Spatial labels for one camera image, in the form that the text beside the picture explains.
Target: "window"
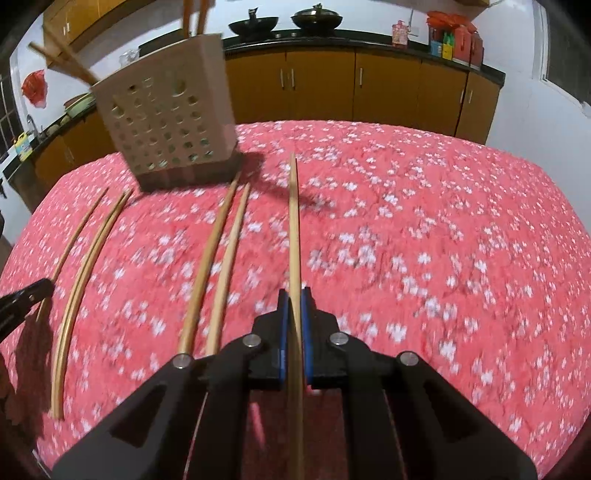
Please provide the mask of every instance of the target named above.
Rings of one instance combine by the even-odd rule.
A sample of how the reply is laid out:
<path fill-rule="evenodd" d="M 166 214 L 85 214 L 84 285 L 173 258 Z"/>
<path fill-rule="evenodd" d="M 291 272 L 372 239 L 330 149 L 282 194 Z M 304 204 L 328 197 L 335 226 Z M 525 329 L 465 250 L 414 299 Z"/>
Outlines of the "window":
<path fill-rule="evenodd" d="M 12 93 L 9 59 L 0 63 L 0 157 L 13 145 L 23 129 Z"/>
<path fill-rule="evenodd" d="M 554 2 L 534 2 L 537 65 L 541 79 L 591 104 L 591 46 Z"/>

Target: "pink tablecloth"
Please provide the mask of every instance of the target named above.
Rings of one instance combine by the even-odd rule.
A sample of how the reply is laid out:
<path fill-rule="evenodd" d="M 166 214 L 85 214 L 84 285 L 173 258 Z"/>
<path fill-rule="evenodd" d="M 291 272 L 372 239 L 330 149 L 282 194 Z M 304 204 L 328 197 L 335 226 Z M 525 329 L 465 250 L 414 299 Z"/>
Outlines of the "pink tablecloth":
<path fill-rule="evenodd" d="M 318 306 L 376 351 L 417 351 L 544 475 L 582 426 L 591 385 L 591 241 L 552 181 L 509 154 L 408 128 L 277 122 L 243 125 L 239 135 L 248 153 L 243 180 L 250 179 L 253 191 L 223 343 L 274 309 L 278 289 L 287 286 L 288 163 L 295 151 L 302 278 Z M 1 347 L 25 426 L 49 465 L 174 355 L 204 243 L 227 189 L 132 196 L 86 289 L 69 353 L 66 419 L 56 422 L 46 411 L 57 327 L 103 215 L 122 189 L 136 185 L 119 154 L 58 182 L 15 246 L 0 284 L 4 294 L 49 275 L 105 185 L 111 189 L 57 282 L 50 330 L 21 327 Z M 226 234 L 236 207 L 237 201 Z M 223 250 L 202 312 L 197 356 Z M 311 424 L 326 434 L 337 431 L 338 411 L 332 413 Z M 323 442 L 318 445 L 331 444 Z M 319 478 L 324 470 L 315 462 L 309 468 Z"/>

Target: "black pot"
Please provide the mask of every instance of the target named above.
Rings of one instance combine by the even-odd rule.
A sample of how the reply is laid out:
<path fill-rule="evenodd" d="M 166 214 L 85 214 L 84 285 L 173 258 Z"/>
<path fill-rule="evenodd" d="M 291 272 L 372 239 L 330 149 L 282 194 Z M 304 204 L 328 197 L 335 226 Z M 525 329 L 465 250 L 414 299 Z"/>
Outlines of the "black pot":
<path fill-rule="evenodd" d="M 330 34 L 343 21 L 337 12 L 322 8 L 322 4 L 301 10 L 291 19 L 308 35 Z"/>
<path fill-rule="evenodd" d="M 248 11 L 248 20 L 240 20 L 228 25 L 236 35 L 243 38 L 259 38 L 268 34 L 277 26 L 279 17 L 257 18 L 257 8 Z"/>

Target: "faucet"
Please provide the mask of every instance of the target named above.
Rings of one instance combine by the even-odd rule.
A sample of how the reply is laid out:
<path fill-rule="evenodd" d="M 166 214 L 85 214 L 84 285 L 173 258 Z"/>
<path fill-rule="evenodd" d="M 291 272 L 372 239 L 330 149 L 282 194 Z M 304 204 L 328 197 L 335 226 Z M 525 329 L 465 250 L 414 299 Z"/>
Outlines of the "faucet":
<path fill-rule="evenodd" d="M 35 135 L 35 138 L 39 140 L 39 130 L 37 130 L 37 126 L 35 125 L 35 120 L 33 120 L 33 117 L 31 117 L 31 114 L 27 115 L 27 126 L 32 125 L 33 126 L 33 135 Z"/>

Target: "pot lid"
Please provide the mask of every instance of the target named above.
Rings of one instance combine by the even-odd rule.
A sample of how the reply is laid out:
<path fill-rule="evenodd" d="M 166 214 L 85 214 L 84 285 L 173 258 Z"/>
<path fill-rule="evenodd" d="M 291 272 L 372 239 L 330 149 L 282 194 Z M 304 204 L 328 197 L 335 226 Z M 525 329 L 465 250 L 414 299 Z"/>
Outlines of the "pot lid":
<path fill-rule="evenodd" d="M 332 10 L 328 10 L 327 8 L 323 8 L 322 4 L 315 5 L 312 8 L 306 8 L 305 10 L 300 10 L 298 13 L 296 13 L 296 17 L 299 17 L 301 15 L 312 15 L 315 17 L 317 17 L 319 15 L 327 15 L 327 16 L 334 16 L 334 17 L 340 16 L 337 12 L 334 12 Z"/>

